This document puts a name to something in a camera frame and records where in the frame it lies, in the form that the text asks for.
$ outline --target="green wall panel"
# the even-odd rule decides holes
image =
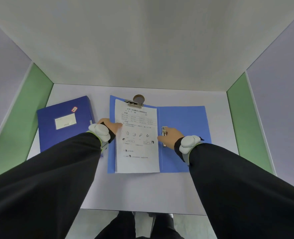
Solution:
[[[46,106],[52,87],[33,64],[0,134],[0,174],[26,160],[38,127],[36,111]]]
[[[272,173],[245,73],[227,91],[239,155]]]

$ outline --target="worksheet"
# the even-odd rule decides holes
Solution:
[[[157,109],[115,100],[116,173],[159,173]]]

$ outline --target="white ceiling panel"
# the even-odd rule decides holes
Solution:
[[[54,82],[226,91],[294,0],[0,0],[0,27]]]

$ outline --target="hand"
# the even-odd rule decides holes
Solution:
[[[158,136],[158,141],[164,143],[166,147],[174,149],[175,143],[178,139],[184,137],[184,135],[178,131],[176,128],[167,127],[166,128],[167,136]]]
[[[114,134],[117,133],[118,129],[121,128],[123,125],[121,123],[112,123],[108,118],[102,118],[98,121],[97,124],[101,124],[104,122],[105,126],[107,126]]]

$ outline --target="floor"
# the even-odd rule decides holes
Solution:
[[[94,239],[118,211],[80,209],[66,239]],[[217,239],[207,216],[174,214],[175,229],[185,239]],[[150,236],[152,218],[145,212],[135,214],[136,236]]]

